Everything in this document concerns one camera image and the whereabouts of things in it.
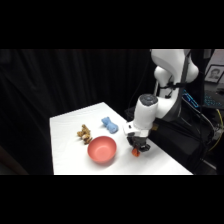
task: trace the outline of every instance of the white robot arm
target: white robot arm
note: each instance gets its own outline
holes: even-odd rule
[[[152,49],[151,56],[158,65],[154,75],[160,85],[160,95],[140,96],[134,120],[124,126],[130,145],[140,152],[150,149],[146,139],[155,118],[170,122],[179,116],[184,86],[198,75],[198,68],[184,49]]]

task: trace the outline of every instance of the beige toy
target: beige toy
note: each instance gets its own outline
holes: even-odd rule
[[[77,135],[83,139],[85,145],[88,145],[92,140],[90,130],[84,124],[82,125],[82,131],[77,132]]]

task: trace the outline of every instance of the black backdrop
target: black backdrop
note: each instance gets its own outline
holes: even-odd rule
[[[99,102],[120,115],[152,93],[150,52],[103,50],[0,50],[0,145],[29,174],[53,174],[49,118]]]

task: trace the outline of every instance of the red bowl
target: red bowl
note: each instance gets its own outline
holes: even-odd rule
[[[97,163],[106,163],[111,160],[116,150],[116,142],[106,136],[93,139],[88,146],[89,157]]]

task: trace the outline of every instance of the white table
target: white table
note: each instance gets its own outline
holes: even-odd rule
[[[110,117],[119,131],[110,134],[101,119]],[[53,167],[55,175],[192,175],[153,142],[148,140],[150,151],[136,158],[124,135],[122,125],[126,121],[105,103],[50,118]],[[93,162],[88,145],[77,136],[85,124],[93,138],[109,136],[117,144],[113,160],[107,164]]]

